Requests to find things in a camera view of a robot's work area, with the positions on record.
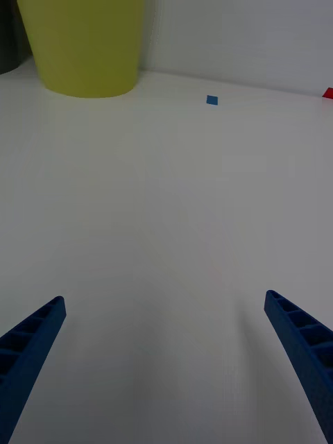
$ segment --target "blue plastic piece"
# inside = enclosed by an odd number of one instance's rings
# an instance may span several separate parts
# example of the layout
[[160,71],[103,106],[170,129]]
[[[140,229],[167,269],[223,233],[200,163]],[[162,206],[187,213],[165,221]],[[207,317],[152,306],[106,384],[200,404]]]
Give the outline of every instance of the blue plastic piece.
[[275,291],[266,293],[265,312],[333,444],[333,332]]
[[208,105],[218,105],[219,98],[217,96],[207,96]]
[[8,444],[65,317],[58,296],[0,338],[0,444]]

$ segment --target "white table surface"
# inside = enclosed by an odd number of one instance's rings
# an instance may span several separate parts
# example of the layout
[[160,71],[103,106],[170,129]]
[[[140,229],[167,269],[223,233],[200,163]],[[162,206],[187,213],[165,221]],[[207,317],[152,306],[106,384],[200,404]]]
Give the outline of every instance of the white table surface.
[[263,306],[333,328],[332,148],[325,99],[0,76],[0,334],[68,311],[11,444],[325,443]]

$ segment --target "blue square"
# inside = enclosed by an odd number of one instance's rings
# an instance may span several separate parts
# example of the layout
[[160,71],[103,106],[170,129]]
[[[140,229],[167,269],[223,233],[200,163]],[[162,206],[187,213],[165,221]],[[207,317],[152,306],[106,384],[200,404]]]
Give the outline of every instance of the blue square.
[[217,96],[207,96],[208,105],[218,105],[219,98]]

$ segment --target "red object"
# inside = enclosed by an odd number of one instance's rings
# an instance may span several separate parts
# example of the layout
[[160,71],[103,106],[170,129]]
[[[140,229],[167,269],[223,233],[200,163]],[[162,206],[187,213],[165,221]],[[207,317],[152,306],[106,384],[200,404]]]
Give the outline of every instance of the red object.
[[326,99],[333,99],[333,88],[328,88],[323,97],[325,97]]

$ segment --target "yellow bin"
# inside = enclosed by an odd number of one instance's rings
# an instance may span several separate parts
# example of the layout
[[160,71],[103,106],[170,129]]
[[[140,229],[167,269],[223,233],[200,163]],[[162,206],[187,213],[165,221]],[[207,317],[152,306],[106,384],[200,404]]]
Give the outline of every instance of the yellow bin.
[[18,0],[40,78],[53,91],[111,97],[137,80],[144,0]]

